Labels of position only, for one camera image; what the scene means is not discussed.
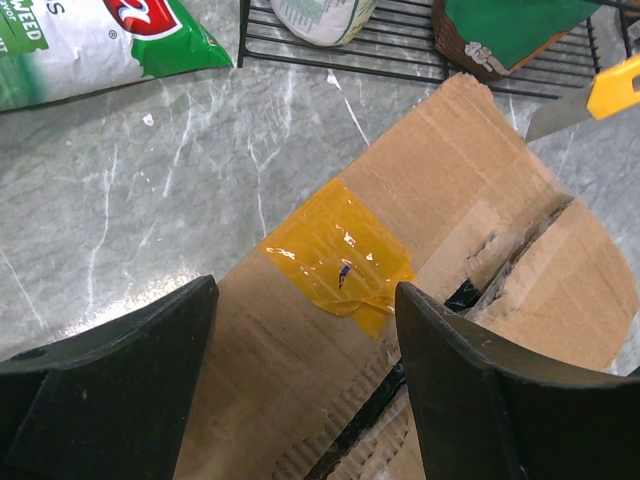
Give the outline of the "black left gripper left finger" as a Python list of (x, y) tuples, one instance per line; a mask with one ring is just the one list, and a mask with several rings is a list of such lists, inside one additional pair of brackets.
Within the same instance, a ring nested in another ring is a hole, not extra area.
[(201, 276), (159, 300), (1, 364), (5, 479), (173, 476), (218, 289)]

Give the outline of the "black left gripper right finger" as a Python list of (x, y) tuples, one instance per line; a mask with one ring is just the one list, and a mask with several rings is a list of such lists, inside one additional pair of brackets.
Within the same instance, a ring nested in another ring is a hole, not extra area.
[(639, 380), (536, 353), (408, 282), (396, 328), (430, 479), (635, 479)]

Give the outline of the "brown cardboard express box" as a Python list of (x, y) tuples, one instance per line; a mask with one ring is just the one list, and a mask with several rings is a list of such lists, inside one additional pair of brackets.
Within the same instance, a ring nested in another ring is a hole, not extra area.
[(474, 322), (598, 371), (639, 305), (606, 228), (458, 74), (220, 281), (176, 477), (424, 478), (405, 394), (336, 445), (399, 360), (402, 281), (441, 302), (471, 282)]

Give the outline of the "yellow utility knife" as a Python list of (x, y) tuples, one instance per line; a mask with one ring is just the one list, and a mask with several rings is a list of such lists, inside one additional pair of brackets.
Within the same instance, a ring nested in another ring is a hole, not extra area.
[(550, 101), (532, 115), (527, 143), (582, 121), (602, 120), (639, 103), (639, 55), (597, 74), (586, 87)]

